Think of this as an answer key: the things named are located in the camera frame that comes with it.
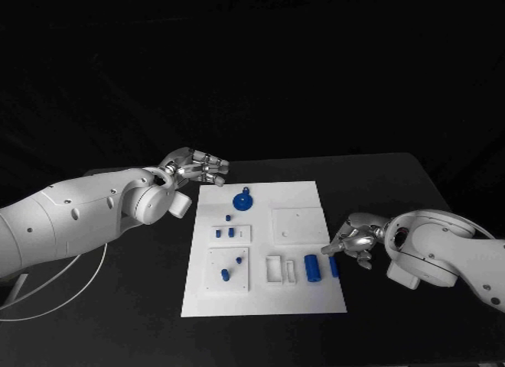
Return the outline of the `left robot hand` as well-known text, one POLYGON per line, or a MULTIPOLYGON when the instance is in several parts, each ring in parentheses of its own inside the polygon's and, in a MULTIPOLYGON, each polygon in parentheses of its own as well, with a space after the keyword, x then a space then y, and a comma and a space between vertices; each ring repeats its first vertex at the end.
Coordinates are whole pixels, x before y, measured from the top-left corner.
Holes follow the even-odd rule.
POLYGON ((230 162, 202 151, 184 147, 168 154, 159 167, 175 179, 177 188, 182 188, 191 181, 223 187, 230 162))

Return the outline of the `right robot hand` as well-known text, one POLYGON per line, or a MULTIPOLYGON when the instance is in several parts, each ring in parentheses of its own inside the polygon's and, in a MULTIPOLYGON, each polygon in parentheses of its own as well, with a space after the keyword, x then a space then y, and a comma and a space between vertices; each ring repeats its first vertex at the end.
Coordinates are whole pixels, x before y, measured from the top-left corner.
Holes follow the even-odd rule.
POLYGON ((373 269, 371 250, 384 242, 392 219, 371 213, 353 213, 341 226, 330 244, 321 248, 321 254, 334 257, 343 252, 357 259, 367 270, 373 269))

